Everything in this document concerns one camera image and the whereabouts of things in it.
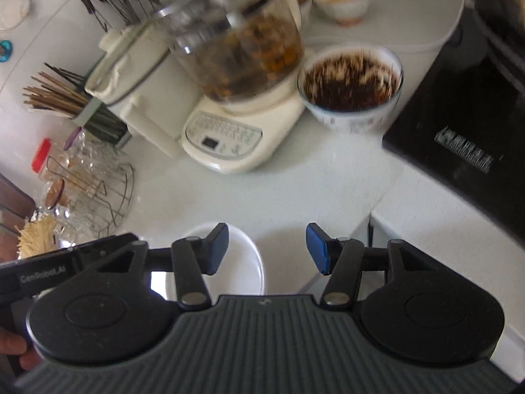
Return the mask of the person's right hand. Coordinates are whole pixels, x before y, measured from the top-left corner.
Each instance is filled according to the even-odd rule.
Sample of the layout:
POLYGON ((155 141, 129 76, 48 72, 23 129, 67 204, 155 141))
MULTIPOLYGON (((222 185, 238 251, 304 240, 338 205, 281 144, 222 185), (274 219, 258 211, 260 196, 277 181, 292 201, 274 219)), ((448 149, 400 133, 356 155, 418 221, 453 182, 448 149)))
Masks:
POLYGON ((26 340, 3 327, 0 331, 0 353, 18 358, 20 367, 24 371, 30 371, 35 368, 41 361, 33 347, 29 347, 26 340))

